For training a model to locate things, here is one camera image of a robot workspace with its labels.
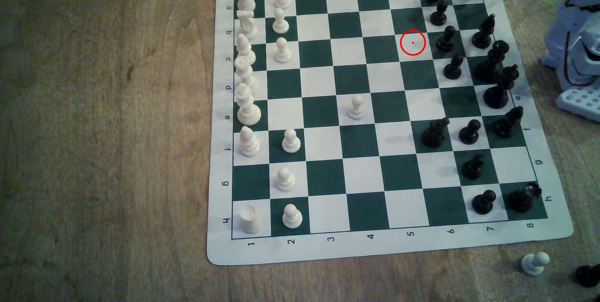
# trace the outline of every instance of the chessboard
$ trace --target chessboard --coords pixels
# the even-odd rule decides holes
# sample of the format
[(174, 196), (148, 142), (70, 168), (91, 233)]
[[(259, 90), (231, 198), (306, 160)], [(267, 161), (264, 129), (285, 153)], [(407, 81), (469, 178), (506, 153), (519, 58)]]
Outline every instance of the chessboard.
[[(234, 59), (240, 29), (238, 0), (217, 0), (207, 256), (218, 265), (261, 264), (452, 249), (567, 237), (573, 224), (522, 68), (503, 0), (444, 0), (447, 21), (435, 26), (428, 0), (289, 0), (287, 32), (274, 32), (275, 0), (253, 0), (257, 33), (250, 40), (253, 105), (260, 120), (249, 125), (260, 147), (242, 154), (234, 90), (240, 83)], [(495, 15), (492, 42), (510, 49), (504, 67), (520, 76), (502, 108), (484, 92), (492, 82), (472, 76), (492, 45), (476, 48), (472, 37)], [(436, 42), (454, 26), (450, 52)], [(280, 63), (277, 39), (291, 58)], [(461, 75), (443, 70), (464, 56)], [(348, 109), (362, 97), (360, 119)], [(515, 134), (501, 137), (495, 125), (522, 107)], [(448, 118), (441, 145), (427, 146), (431, 121)], [(472, 145), (459, 131), (477, 119)], [(301, 146), (282, 148), (294, 129)], [(480, 177), (463, 164), (482, 155)], [(278, 171), (289, 169), (293, 188), (278, 188)], [(509, 195), (528, 183), (542, 189), (531, 209), (509, 205)], [(496, 194), (491, 212), (477, 214), (472, 200)], [(302, 223), (283, 223), (292, 204)], [(243, 228), (248, 208), (256, 230)]]

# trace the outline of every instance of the captured white pawn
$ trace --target captured white pawn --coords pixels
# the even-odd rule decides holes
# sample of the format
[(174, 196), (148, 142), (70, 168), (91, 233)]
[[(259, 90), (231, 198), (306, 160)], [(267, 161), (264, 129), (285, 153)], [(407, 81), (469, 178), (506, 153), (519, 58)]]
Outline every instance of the captured white pawn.
[(275, 21), (273, 22), (273, 31), (277, 33), (286, 33), (290, 29), (290, 24), (285, 19), (283, 9), (276, 8), (273, 12)]
[(288, 41), (283, 38), (277, 38), (277, 52), (275, 53), (275, 60), (280, 63), (287, 63), (292, 58), (292, 51), (288, 49)]
[(253, 157), (259, 153), (260, 141), (250, 127), (244, 126), (239, 132), (239, 150), (246, 157)]
[(294, 129), (287, 129), (283, 134), (283, 141), (281, 146), (287, 153), (295, 153), (300, 149), (300, 139), (296, 137), (296, 131)]
[(277, 171), (277, 187), (280, 190), (287, 192), (291, 190), (295, 184), (296, 178), (290, 173), (288, 168), (280, 168)]
[(292, 204), (286, 205), (283, 209), (283, 224), (287, 228), (298, 228), (302, 224), (302, 213)]
[(538, 252), (536, 255), (527, 254), (521, 260), (521, 268), (529, 275), (540, 275), (544, 271), (544, 266), (550, 263), (550, 257), (544, 252)]

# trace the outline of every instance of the wooden table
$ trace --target wooden table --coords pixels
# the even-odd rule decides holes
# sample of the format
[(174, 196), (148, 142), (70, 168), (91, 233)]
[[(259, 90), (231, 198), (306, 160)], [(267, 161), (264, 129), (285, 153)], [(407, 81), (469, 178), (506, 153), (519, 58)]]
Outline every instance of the wooden table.
[[(540, 66), (559, 0), (504, 0), (575, 225), (559, 240), (298, 263), (206, 259), (215, 0), (1, 0), (0, 299), (589, 301), (598, 125)], [(518, 261), (544, 250), (539, 277)]]

